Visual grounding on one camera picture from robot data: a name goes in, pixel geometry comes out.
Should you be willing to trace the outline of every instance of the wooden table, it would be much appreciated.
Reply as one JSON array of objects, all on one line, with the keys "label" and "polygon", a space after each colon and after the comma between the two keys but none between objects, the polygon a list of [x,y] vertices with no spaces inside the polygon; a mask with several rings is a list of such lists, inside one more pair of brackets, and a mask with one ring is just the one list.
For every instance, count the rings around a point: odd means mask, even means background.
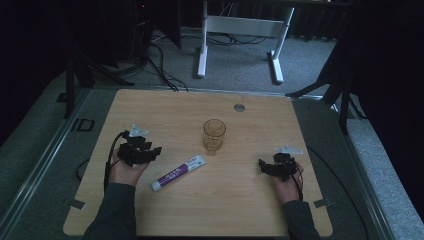
[{"label": "wooden table", "polygon": [[[236,104],[245,107],[235,110]],[[215,156],[206,155],[203,124],[217,118],[227,127]],[[132,124],[149,131],[161,155],[143,173],[136,191],[137,235],[143,236],[286,236],[287,226],[268,175],[258,159],[272,163],[275,147],[303,150],[292,155],[305,169],[304,199],[309,201],[318,232],[332,233],[291,100],[277,96],[120,90],[94,148],[64,225],[68,235],[82,235],[103,198],[104,165],[115,137]],[[151,183],[196,154],[206,165],[154,192]]]}]

